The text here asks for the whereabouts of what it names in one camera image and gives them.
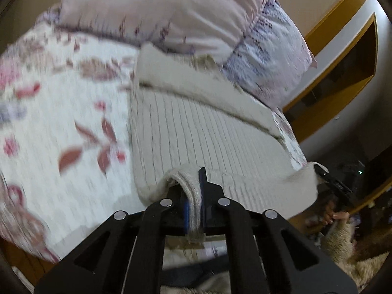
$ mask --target red flower print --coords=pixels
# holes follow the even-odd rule
[[[106,112],[107,105],[104,101],[97,101],[94,103],[94,107],[96,110],[101,110],[103,112]]]
[[[40,91],[40,88],[40,83],[36,82],[31,86],[14,89],[14,94],[17,99],[34,97]]]
[[[11,199],[13,205],[24,206],[23,192],[17,185],[11,184],[8,186],[8,196]]]
[[[11,85],[19,76],[19,71],[13,61],[3,60],[0,62],[0,89]]]
[[[117,150],[116,157],[120,163],[125,163],[125,154],[122,151]]]
[[[5,145],[3,149],[8,157],[15,157],[18,155],[19,144],[14,136],[5,138]]]

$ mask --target pillow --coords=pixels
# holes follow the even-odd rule
[[[228,59],[263,0],[62,0],[59,24],[165,51]]]
[[[255,22],[223,65],[227,79],[276,109],[316,61],[278,0],[264,0]]]

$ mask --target pink pillowcase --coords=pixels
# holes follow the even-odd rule
[[[262,0],[62,0],[60,25],[140,46],[228,59]]]

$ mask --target fuzzy beige sleeve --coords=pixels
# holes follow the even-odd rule
[[[369,281],[377,274],[384,264],[389,252],[356,263],[340,262],[340,267],[356,283],[358,290],[362,291]]]
[[[339,223],[335,230],[321,240],[321,249],[335,262],[347,260],[353,253],[352,226]]]

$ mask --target wooden furniture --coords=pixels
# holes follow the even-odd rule
[[[373,14],[333,63],[284,108],[299,142],[338,115],[372,80],[376,73],[377,46]]]
[[[366,0],[340,0],[305,36],[306,44],[316,56],[358,12]]]

